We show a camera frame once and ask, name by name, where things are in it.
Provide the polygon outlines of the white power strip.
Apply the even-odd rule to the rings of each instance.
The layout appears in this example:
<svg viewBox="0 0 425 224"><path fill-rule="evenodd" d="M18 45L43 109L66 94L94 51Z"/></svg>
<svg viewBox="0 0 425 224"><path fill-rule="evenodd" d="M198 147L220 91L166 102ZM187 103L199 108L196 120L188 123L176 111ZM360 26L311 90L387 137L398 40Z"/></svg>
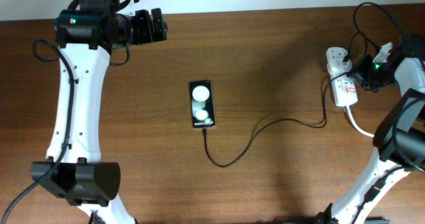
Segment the white power strip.
<svg viewBox="0 0 425 224"><path fill-rule="evenodd" d="M331 59L343 59L347 55L347 50L341 47L331 47L327 49L327 63ZM335 105L346 107L355 104L358 101L355 82L348 77L348 72L341 74L329 74Z"/></svg>

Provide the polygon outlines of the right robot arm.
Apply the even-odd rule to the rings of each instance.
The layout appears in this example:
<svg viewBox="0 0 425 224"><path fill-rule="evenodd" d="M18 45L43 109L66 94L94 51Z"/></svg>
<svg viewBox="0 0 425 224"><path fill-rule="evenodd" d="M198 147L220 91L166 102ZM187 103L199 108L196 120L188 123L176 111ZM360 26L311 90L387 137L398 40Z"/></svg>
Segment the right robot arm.
<svg viewBox="0 0 425 224"><path fill-rule="evenodd" d="M402 178L424 165L424 132L412 128L424 109L424 72L417 58L398 66L401 99L375 132L372 158L350 190L313 219L318 224L366 223L367 216Z"/></svg>

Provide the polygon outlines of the black smartphone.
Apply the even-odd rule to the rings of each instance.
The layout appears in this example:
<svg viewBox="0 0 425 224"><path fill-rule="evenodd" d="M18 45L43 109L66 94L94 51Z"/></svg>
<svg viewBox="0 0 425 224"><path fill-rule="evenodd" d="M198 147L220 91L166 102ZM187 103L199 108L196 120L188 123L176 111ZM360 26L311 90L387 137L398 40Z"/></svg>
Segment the black smartphone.
<svg viewBox="0 0 425 224"><path fill-rule="evenodd" d="M216 125L211 81L189 83L193 128L212 128Z"/></svg>

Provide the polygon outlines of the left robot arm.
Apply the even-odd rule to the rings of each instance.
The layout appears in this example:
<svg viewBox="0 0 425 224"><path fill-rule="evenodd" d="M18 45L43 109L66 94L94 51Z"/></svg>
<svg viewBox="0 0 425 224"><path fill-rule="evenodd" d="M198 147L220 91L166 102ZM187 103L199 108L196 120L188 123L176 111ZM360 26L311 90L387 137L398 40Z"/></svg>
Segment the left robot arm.
<svg viewBox="0 0 425 224"><path fill-rule="evenodd" d="M55 21L52 49L61 72L56 122L46 159L32 164L31 177L91 223L135 223L118 194L120 166L101 160L98 125L112 51L167 38L161 10L137 10L138 1L73 0Z"/></svg>

